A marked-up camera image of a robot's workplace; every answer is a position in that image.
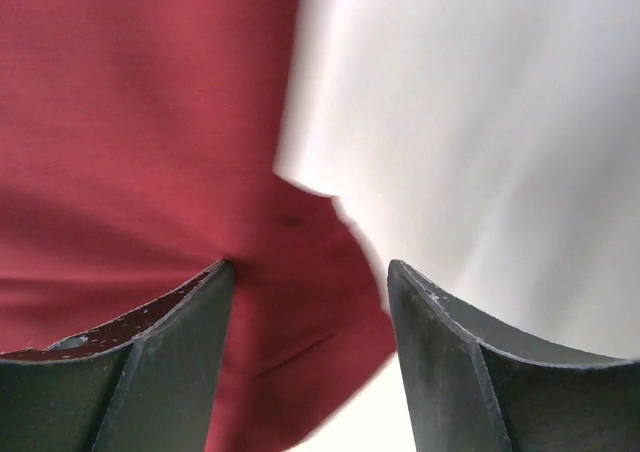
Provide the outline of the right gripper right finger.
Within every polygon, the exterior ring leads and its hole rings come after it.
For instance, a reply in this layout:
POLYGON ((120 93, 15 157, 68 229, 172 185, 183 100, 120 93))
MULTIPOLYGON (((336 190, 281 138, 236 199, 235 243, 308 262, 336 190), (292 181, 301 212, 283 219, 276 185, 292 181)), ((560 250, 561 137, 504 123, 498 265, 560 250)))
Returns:
POLYGON ((521 331, 400 260, 387 282, 419 451, 638 449, 637 360, 521 331))

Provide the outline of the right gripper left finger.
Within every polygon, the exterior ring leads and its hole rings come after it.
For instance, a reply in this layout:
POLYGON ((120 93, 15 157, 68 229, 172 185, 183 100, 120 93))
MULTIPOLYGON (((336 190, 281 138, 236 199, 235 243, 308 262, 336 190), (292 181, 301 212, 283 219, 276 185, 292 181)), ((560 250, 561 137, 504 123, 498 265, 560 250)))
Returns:
POLYGON ((2 450, 204 450, 233 291, 219 261, 99 327, 2 355, 2 450))

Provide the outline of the dark red t shirt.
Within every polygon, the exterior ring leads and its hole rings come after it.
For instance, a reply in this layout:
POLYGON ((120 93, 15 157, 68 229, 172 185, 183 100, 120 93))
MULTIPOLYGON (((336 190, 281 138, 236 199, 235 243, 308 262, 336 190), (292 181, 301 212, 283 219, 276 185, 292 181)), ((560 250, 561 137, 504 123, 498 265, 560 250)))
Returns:
POLYGON ((273 169, 299 0, 1 0, 1 348, 229 259, 211 451, 284 451, 394 352, 332 200, 273 169))

